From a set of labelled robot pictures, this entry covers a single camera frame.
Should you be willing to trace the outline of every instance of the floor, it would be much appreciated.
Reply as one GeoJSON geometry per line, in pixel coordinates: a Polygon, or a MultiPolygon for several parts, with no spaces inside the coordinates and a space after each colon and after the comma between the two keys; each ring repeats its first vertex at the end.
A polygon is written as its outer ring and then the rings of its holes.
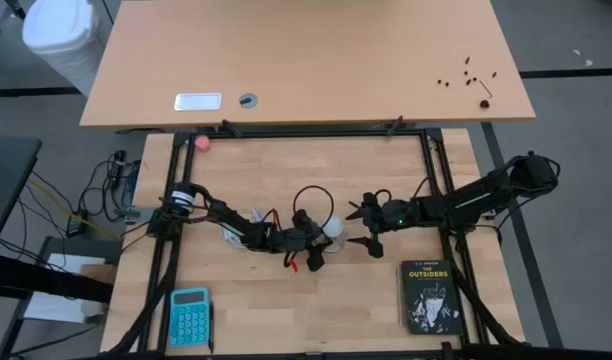
{"type": "MultiPolygon", "coordinates": [[[[22,1],[26,10],[32,0],[22,1]]],[[[106,0],[114,16],[119,0],[106,0]]],[[[520,70],[612,67],[612,0],[492,0],[520,70]]],[[[4,2],[0,1],[0,18],[4,2]]],[[[103,7],[100,39],[111,24],[103,7]]],[[[22,44],[21,22],[4,18],[0,36],[0,89],[69,84],[22,44]]],[[[562,165],[552,194],[523,210],[555,318],[568,348],[612,350],[612,77],[527,80],[538,120],[495,125],[506,159],[535,150],[562,165]]],[[[36,171],[64,195],[76,199],[93,166],[117,149],[141,156],[145,134],[116,135],[78,127],[85,105],[81,95],[0,98],[0,135],[42,139],[36,171]]],[[[482,172],[493,168],[480,125],[469,124],[482,172]]],[[[22,198],[33,205],[28,193],[22,198]]],[[[45,198],[56,221],[66,217],[45,198]]],[[[121,225],[96,221],[121,232],[121,225]]],[[[23,220],[16,208],[2,234],[21,244],[23,220]]],[[[28,214],[27,248],[38,251],[51,225],[28,214]]],[[[512,228],[503,229],[503,253],[524,332],[532,344],[546,345],[535,301],[512,228]]],[[[0,338],[14,301],[0,300],[0,338]]],[[[16,349],[50,341],[85,325],[27,321],[16,349]]],[[[28,354],[28,359],[92,356],[102,329],[28,354]]]]}

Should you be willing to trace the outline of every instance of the book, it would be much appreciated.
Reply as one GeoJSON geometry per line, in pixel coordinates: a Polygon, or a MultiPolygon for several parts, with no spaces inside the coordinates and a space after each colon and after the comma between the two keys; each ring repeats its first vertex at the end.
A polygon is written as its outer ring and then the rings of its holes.
{"type": "Polygon", "coordinates": [[[402,318],[411,334],[461,335],[462,319],[448,261],[404,261],[402,318]]]}

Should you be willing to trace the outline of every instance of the white trash can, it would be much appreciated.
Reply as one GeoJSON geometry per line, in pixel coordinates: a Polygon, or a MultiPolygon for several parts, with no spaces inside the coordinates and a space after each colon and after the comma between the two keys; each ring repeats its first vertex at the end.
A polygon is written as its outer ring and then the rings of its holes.
{"type": "Polygon", "coordinates": [[[37,0],[24,20],[22,38],[30,51],[88,97],[104,47],[98,16],[87,0],[37,0]]]}

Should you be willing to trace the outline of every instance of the blue calculator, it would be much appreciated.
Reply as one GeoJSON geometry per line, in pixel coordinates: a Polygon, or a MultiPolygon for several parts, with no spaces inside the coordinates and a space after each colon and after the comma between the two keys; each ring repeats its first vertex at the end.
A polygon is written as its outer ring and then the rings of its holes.
{"type": "Polygon", "coordinates": [[[170,345],[185,347],[207,344],[210,338],[208,289],[180,289],[170,296],[170,345]]]}

